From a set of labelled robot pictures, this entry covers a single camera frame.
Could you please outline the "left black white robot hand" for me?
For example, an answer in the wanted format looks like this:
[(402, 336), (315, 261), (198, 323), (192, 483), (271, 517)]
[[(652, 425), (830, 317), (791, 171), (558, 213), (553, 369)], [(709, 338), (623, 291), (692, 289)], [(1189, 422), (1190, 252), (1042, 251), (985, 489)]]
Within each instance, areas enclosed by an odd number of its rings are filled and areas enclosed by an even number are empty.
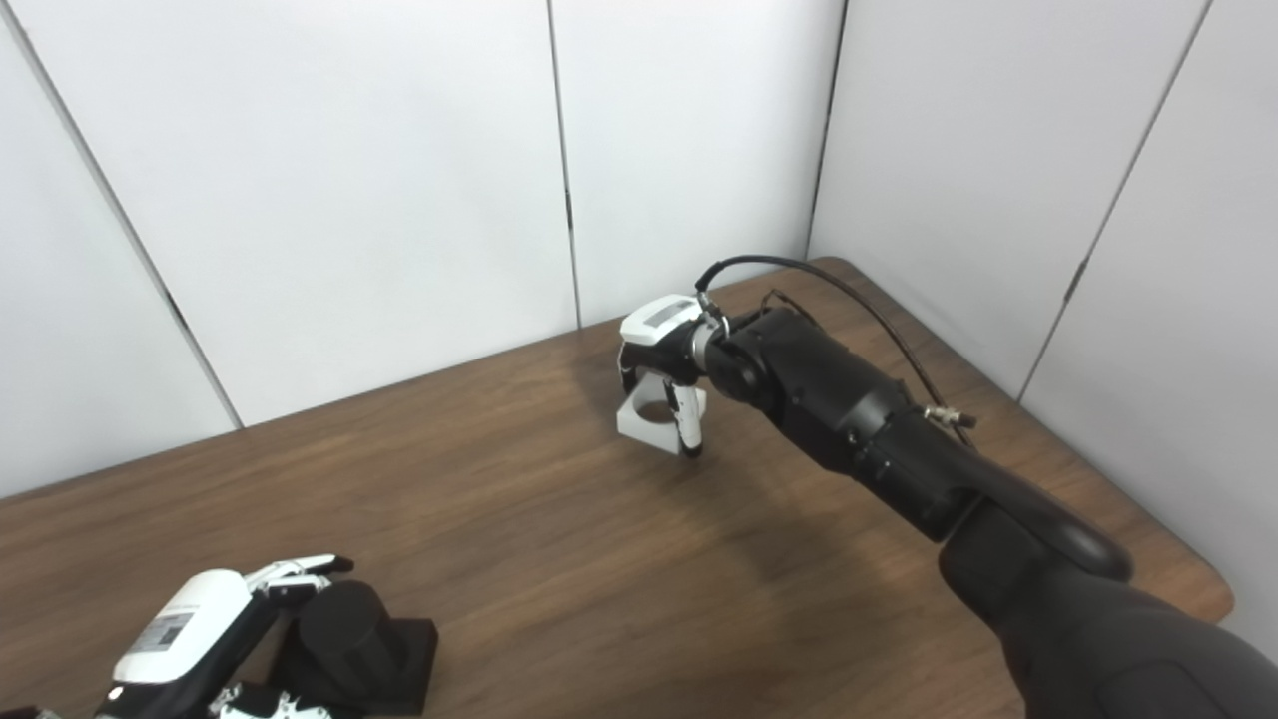
[(204, 570), (183, 584), (114, 665), (97, 718), (348, 718), (296, 691), (234, 682), (282, 610), (330, 587), (354, 561), (273, 561), (250, 573)]

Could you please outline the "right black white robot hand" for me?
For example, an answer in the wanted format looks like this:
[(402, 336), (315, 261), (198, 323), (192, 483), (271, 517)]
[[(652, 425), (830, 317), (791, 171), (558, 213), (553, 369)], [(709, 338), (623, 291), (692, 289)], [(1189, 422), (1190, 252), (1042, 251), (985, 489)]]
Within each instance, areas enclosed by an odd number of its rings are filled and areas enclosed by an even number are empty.
[(626, 315), (619, 328), (617, 369), (624, 400), (621, 435), (666, 453), (695, 458), (703, 450), (707, 393), (698, 352), (711, 327), (694, 298), (668, 295)]

